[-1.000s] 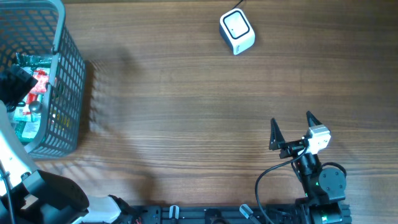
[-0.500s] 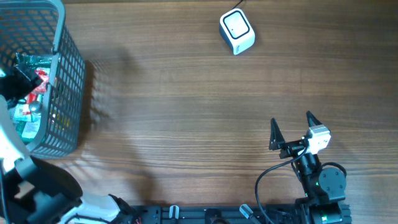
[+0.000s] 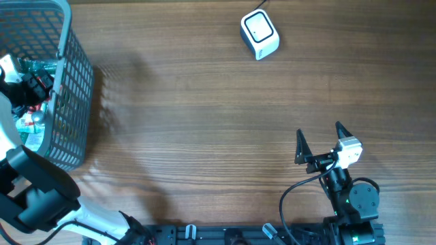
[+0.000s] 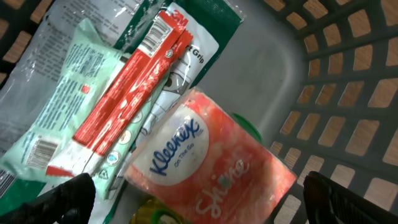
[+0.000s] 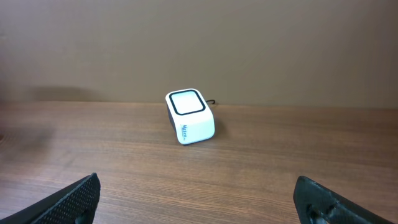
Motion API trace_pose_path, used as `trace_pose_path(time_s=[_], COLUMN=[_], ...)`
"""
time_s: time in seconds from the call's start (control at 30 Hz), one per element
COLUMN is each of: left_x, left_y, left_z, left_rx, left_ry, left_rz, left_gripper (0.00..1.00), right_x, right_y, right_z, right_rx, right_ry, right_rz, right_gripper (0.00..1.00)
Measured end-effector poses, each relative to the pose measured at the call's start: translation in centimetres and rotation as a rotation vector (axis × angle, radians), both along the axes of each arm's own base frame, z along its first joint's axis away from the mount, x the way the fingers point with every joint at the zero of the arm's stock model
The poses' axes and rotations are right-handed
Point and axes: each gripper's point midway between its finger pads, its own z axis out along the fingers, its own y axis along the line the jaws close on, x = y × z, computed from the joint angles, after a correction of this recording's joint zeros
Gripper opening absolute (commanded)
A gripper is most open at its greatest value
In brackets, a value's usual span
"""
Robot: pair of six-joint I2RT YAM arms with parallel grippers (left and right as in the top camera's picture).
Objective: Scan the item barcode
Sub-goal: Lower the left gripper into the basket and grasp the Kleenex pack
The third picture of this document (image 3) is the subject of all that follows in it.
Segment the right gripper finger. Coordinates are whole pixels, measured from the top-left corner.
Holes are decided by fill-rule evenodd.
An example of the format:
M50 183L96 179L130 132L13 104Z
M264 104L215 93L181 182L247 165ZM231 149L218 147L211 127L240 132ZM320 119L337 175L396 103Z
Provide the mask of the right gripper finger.
M353 135L343 126L343 124L340 121L337 121L335 123L335 127L337 130L337 135L339 139L352 137Z
M304 137L301 129L296 131L296 153L295 153L295 164L305 164L311 162L313 154L311 149Z

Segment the red toothpaste tube box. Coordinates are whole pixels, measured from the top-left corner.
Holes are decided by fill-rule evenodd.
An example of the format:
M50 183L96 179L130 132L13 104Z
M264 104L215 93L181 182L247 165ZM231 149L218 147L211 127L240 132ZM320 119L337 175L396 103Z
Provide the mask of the red toothpaste tube box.
M38 110L43 111L41 105L37 105L37 106L35 106L35 107L30 107L30 108L28 109L27 113L26 113L25 122L26 122L26 123L33 123L33 124L35 124L35 123L31 120L31 115L32 115L33 112L38 111Z

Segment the green glove package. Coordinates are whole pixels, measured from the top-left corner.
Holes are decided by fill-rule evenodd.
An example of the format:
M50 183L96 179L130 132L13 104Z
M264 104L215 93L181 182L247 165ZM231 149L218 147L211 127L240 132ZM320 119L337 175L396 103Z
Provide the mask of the green glove package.
M45 61L30 61L19 59L19 63L22 67L22 77L27 73L37 74L38 72L45 71L55 78L55 71L57 68L56 63L45 62ZM46 113L48 111L48 101L43 101L38 104L42 106L43 111ZM26 123L26 113L30 107L26 107L24 113L15 122L16 129L18 130L22 142L25 146L33 151L37 151L42 145L45 133L45 125L36 125L33 123Z

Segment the red tissue pack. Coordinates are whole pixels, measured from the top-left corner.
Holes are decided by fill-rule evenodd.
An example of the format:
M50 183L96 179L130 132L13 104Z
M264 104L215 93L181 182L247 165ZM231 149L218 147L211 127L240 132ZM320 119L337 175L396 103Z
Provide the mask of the red tissue pack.
M43 88L45 92L45 101L48 101L50 99L50 92L53 88L54 80L55 79L50 74L37 77L39 85Z

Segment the yellow oil bottle grey cap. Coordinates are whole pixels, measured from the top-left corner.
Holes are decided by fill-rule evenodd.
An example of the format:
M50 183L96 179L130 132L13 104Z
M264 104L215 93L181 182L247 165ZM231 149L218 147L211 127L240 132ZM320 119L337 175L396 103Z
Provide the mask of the yellow oil bottle grey cap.
M31 120L36 125L45 125L45 119L46 119L46 113L41 110L35 111L31 115Z

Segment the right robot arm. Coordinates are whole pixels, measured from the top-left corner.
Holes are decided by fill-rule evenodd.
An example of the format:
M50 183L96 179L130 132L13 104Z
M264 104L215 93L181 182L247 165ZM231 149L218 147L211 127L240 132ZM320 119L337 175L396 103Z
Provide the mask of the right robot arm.
M296 164L305 164L308 174L317 178L332 205L334 216L322 223L295 226L304 243L374 244L373 223L378 218L379 187L369 178L353 179L349 166L362 154L362 142L340 122L335 123L338 141L330 152L314 155L302 130L296 132Z

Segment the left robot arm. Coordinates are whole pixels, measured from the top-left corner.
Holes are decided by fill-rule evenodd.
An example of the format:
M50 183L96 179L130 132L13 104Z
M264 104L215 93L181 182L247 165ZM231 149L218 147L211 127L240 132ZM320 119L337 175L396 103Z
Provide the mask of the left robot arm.
M23 233L60 231L83 236L84 244L152 244L153 236L134 217L82 198L61 168L28 149L12 116L11 98L24 99L18 83L1 82L1 219Z

